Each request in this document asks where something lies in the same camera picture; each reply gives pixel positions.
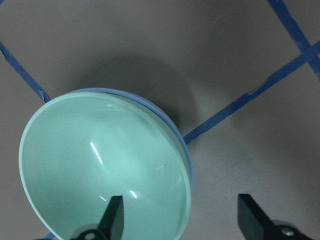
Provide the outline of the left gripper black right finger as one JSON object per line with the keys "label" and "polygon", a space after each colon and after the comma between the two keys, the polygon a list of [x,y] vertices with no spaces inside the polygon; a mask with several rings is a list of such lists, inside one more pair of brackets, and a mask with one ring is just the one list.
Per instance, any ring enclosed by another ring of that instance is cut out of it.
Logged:
{"label": "left gripper black right finger", "polygon": [[287,222],[272,221],[250,194],[237,197],[237,224],[246,240],[309,240]]}

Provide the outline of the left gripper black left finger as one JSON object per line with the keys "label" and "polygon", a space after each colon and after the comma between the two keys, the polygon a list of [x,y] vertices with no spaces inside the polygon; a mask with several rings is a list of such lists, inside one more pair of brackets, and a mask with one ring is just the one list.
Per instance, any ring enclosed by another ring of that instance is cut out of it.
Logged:
{"label": "left gripper black left finger", "polygon": [[123,196],[112,196],[100,222],[79,228],[75,240],[121,240],[124,232]]}

